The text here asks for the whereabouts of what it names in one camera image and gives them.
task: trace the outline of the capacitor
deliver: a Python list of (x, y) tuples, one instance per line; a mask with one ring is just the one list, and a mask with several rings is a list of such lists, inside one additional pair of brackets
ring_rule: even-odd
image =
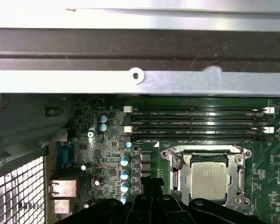
[(96, 181), (96, 178), (95, 178), (95, 177), (92, 177), (92, 178), (91, 178), (91, 182), (90, 182), (90, 184), (91, 184), (92, 187), (95, 187), (95, 186), (96, 186), (96, 185), (95, 185), (95, 181)]
[(86, 162), (84, 165), (81, 166), (81, 170), (87, 170), (90, 167), (90, 163)]
[(101, 131), (101, 132), (104, 132), (104, 131), (106, 131), (107, 130), (107, 125), (105, 125), (105, 124), (101, 124), (100, 126), (98, 126), (98, 128), (99, 128), (99, 130)]
[(126, 169), (122, 170), (120, 174), (120, 178), (124, 181), (127, 180), (129, 178), (129, 171), (127, 171)]
[(102, 115), (99, 117), (99, 122), (101, 122), (101, 123), (106, 123), (107, 120), (108, 120), (108, 118), (105, 115)]
[(121, 166), (126, 167), (129, 164), (129, 158), (126, 156), (122, 157), (120, 160), (120, 164)]
[(93, 203), (93, 200), (91, 198), (88, 198), (87, 201), (85, 202), (85, 204), (83, 205), (83, 207), (85, 209), (89, 208)]
[(98, 176), (94, 182), (95, 186), (99, 186), (104, 182), (104, 179), (102, 176)]
[(121, 197), (120, 197), (121, 203), (125, 204), (128, 196), (129, 195), (127, 193), (121, 194)]
[(131, 142), (126, 142), (126, 143), (125, 143), (125, 147), (126, 147), (126, 148), (130, 148), (130, 147), (132, 147)]
[(129, 184), (127, 182), (122, 182), (120, 190), (122, 193), (126, 193), (129, 190)]

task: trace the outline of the blue capacitor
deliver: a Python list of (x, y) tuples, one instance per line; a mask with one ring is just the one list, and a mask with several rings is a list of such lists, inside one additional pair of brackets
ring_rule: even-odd
[(123, 167), (126, 167), (129, 164), (129, 158), (124, 156), (120, 159), (120, 164)]
[(104, 132), (104, 131), (107, 130), (107, 125), (101, 124), (98, 128), (99, 128), (99, 130), (100, 130), (101, 132)]
[(131, 142), (126, 142), (126, 143), (125, 143), (125, 147), (126, 147), (126, 148), (130, 148), (130, 147), (132, 147)]
[(105, 115), (102, 115), (99, 117), (99, 122), (101, 122), (101, 123), (106, 123), (107, 120), (108, 120), (108, 118)]
[(129, 171), (127, 171), (126, 169), (121, 171), (120, 178), (123, 181), (127, 180), (129, 178)]
[(127, 193), (121, 194), (121, 197), (120, 197), (121, 203), (125, 204), (128, 196), (129, 195)]
[(129, 190), (129, 184), (127, 182), (123, 182), (120, 186), (120, 190), (122, 193), (126, 193)]

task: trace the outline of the green circuit board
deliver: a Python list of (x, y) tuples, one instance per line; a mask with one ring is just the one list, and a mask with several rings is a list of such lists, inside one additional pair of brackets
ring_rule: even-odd
[[(125, 106), (133, 111), (124, 112)], [(104, 131), (100, 130), (102, 115), (107, 117)], [(184, 129), (184, 125), (197, 129)], [(125, 132), (125, 126), (133, 131)], [(163, 191), (170, 194), (170, 165), (161, 157), (162, 150), (176, 145), (237, 145), (252, 152), (245, 160), (245, 197), (251, 203), (239, 211), (267, 223), (280, 223), (280, 98), (79, 98), (68, 132), (73, 136), (74, 163), (91, 164), (77, 210), (89, 197), (120, 200), (122, 182), (128, 184), (128, 195), (141, 193), (143, 164), (138, 159), (142, 153), (149, 161), (145, 176), (163, 178)], [(120, 163), (124, 156), (129, 159), (126, 167)], [(129, 173), (124, 181), (120, 178), (123, 170)], [(94, 187), (91, 178), (98, 175), (104, 184)]]

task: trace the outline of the ventilation grille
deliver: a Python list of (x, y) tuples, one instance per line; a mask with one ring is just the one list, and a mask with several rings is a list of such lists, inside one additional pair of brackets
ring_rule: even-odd
[(43, 157), (0, 177), (0, 224), (44, 224)]

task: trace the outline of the metal frame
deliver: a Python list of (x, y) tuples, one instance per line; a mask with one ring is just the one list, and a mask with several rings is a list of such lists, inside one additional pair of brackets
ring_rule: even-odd
[[(142, 73), (142, 76), (135, 78), (134, 69), (128, 71), (0, 71), (0, 93), (280, 97), (280, 73), (222, 72), (216, 66), (211, 66), (205, 71), (142, 71)], [(62, 85), (57, 87), (57, 83), (61, 82)]]
[(0, 224), (45, 223), (43, 157), (0, 177)]
[(0, 1), (0, 28), (184, 29), (280, 32), (280, 0)]

